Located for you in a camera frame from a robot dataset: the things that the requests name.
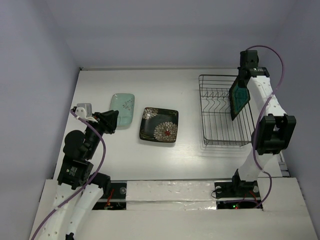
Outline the light green rectangular plate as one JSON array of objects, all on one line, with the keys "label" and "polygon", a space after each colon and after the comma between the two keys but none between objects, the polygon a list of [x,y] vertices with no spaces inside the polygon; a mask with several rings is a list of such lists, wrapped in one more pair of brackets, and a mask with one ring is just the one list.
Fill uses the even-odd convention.
[{"label": "light green rectangular plate", "polygon": [[109,109],[118,111],[117,128],[128,127],[134,117],[135,96],[131,93],[116,93],[112,96]]}]

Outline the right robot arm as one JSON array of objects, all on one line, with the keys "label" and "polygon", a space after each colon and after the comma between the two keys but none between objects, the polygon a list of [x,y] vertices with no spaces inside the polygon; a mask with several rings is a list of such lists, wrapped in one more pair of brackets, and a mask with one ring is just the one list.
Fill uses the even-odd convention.
[{"label": "right robot arm", "polygon": [[251,135],[250,153],[230,183],[235,196],[253,190],[266,163],[290,143],[297,120],[281,107],[276,91],[267,68],[259,65],[257,50],[241,51],[238,75],[228,91],[231,118],[234,120],[250,101],[255,102],[260,112]]}]

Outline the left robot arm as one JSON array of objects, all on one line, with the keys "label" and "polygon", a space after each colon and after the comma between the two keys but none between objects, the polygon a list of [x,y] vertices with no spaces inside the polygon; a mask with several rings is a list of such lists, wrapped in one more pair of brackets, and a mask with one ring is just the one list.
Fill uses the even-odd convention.
[{"label": "left robot arm", "polygon": [[103,135],[115,133],[119,111],[92,112],[91,104],[79,103],[70,114],[85,124],[86,129],[73,130],[64,138],[64,157],[52,210],[34,231],[33,240],[77,239],[97,201],[111,191],[110,176],[92,171],[91,159],[98,145],[103,147],[101,158],[106,157]]}]

